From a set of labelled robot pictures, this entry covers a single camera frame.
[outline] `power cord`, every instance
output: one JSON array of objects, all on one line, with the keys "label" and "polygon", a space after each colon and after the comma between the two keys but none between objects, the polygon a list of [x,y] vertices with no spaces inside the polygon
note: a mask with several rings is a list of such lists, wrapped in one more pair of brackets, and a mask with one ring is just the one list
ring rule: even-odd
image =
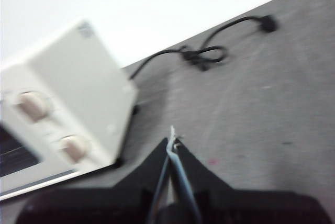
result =
[{"label": "power cord", "polygon": [[[208,63],[217,63],[222,61],[223,59],[225,59],[228,56],[228,50],[226,47],[223,46],[211,46],[211,47],[206,47],[209,42],[211,41],[211,39],[219,32],[235,25],[238,23],[241,23],[243,21],[247,21],[247,20],[253,20],[256,21],[257,23],[259,23],[259,29],[263,32],[273,32],[276,31],[278,28],[278,24],[276,22],[276,20],[273,18],[273,16],[271,15],[267,15],[267,16],[262,16],[262,17],[258,17],[258,16],[246,16],[246,17],[242,17],[239,18],[235,21],[232,21],[226,25],[223,25],[222,27],[216,29],[212,34],[210,34],[206,40],[203,42],[203,44],[201,45],[201,47],[198,50],[192,50],[189,46],[182,46],[179,49],[170,49],[170,50],[162,50],[159,51],[151,56],[149,56],[147,59],[145,59],[143,61],[143,63],[141,63],[141,65],[132,73],[132,75],[130,76],[130,79],[134,79],[137,74],[143,69],[143,67],[145,65],[147,65],[152,59],[154,59],[155,57],[159,56],[159,55],[163,55],[163,54],[167,54],[167,53],[179,53],[181,54],[181,57],[189,62],[190,64],[196,65],[201,71],[206,71],[209,69],[209,65]],[[202,53],[208,52],[208,51],[213,51],[213,50],[217,50],[220,51],[220,56],[218,58],[207,58],[202,56]]]}]

